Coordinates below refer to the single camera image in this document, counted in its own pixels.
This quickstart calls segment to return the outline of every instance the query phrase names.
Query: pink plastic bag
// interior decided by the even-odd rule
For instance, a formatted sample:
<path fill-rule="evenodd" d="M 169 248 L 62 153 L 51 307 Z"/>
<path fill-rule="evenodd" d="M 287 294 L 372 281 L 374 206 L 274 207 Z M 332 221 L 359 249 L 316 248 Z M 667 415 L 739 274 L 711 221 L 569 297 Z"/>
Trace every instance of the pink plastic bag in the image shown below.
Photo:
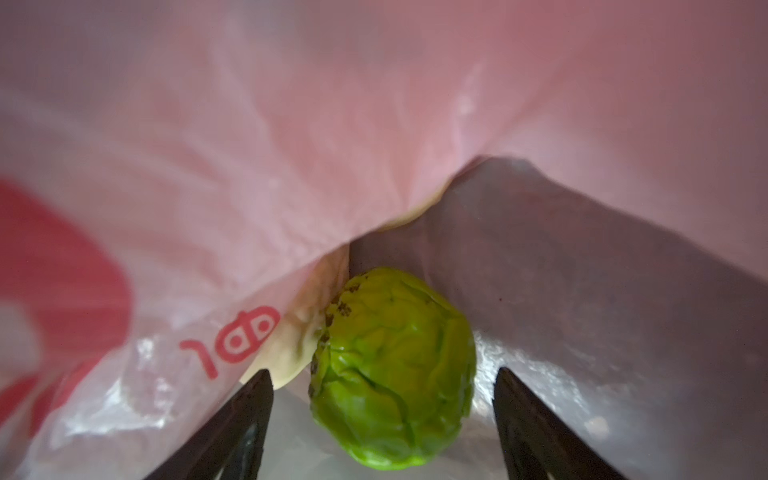
<path fill-rule="evenodd" d="M 0 475 L 146 475 L 227 396 L 313 261 L 476 154 L 530 157 L 768 276 L 765 14 L 726 0 L 8 6 Z"/>

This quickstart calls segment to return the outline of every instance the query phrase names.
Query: brussels sprout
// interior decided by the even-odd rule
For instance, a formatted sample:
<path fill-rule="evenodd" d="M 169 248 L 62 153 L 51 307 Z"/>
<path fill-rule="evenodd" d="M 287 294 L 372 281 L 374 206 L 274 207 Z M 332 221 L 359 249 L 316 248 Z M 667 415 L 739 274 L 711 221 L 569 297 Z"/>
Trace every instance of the brussels sprout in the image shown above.
<path fill-rule="evenodd" d="M 310 367 L 312 414 L 363 465 L 424 465 L 469 414 L 475 363 L 458 310 L 414 276 L 377 268 L 326 309 Z"/>

